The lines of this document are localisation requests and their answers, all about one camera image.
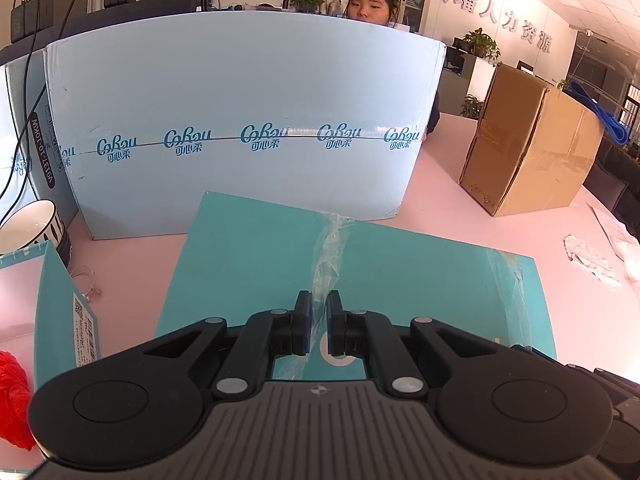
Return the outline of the red plastic bag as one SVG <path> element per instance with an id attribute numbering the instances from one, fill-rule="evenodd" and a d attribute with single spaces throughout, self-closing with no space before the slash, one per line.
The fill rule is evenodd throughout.
<path id="1" fill-rule="evenodd" d="M 26 372 L 10 352 L 0 352 L 0 436 L 30 451 L 36 444 L 27 422 L 32 398 Z"/>

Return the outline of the teal box lid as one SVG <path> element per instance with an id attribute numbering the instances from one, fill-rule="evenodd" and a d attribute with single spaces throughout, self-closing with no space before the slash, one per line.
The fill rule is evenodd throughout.
<path id="1" fill-rule="evenodd" d="M 213 192 L 198 207 L 156 333 L 211 316 L 238 326 L 291 309 L 304 290 L 315 300 L 336 290 L 346 310 L 396 325 L 426 316 L 505 346 L 555 352 L 531 258 Z"/>

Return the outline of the open teal box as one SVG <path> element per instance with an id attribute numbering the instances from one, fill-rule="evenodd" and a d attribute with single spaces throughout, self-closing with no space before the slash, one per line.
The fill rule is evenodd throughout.
<path id="1" fill-rule="evenodd" d="M 59 374 L 98 360 L 98 320 L 50 243 L 1 257 L 1 351 L 26 372 L 32 396 Z M 29 472 L 40 462 L 1 439 L 1 471 Z"/>

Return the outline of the clear plastic wrapper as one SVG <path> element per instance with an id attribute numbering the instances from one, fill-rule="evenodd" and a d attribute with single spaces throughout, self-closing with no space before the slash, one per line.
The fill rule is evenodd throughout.
<path id="1" fill-rule="evenodd" d="M 614 269 L 596 248 L 575 235 L 567 235 L 563 240 L 568 260 L 593 275 L 613 292 L 623 287 L 623 282 Z"/>

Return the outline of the white ceramic bowl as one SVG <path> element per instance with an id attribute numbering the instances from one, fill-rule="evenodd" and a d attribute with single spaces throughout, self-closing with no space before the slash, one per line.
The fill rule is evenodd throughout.
<path id="1" fill-rule="evenodd" d="M 70 263 L 70 236 L 52 200 L 36 200 L 14 212 L 2 224 L 0 249 L 4 256 L 35 244 L 50 242 L 63 263 Z"/>

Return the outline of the brown cardboard box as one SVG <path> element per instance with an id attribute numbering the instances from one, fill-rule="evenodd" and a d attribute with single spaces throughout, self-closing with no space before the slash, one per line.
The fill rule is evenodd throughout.
<path id="1" fill-rule="evenodd" d="M 459 183 L 493 217 L 570 206 L 604 125 L 544 80 L 495 69 Z"/>

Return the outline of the large light-blue carton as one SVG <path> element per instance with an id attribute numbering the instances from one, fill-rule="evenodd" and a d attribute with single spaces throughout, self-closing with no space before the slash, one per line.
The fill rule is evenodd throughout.
<path id="1" fill-rule="evenodd" d="M 393 217 L 445 54 L 347 18 L 220 11 L 61 39 L 43 65 L 70 186 L 109 240 L 186 232 L 207 192 Z"/>

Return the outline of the black power strip shelf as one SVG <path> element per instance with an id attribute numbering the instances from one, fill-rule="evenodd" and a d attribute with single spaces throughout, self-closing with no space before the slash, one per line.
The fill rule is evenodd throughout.
<path id="1" fill-rule="evenodd" d="M 190 13 L 195 11 L 195 7 L 196 0 L 144 0 L 78 15 L 70 18 L 65 26 L 51 26 L 38 32 L 35 51 L 47 47 L 48 44 L 60 38 L 117 24 L 146 20 L 147 18 Z"/>

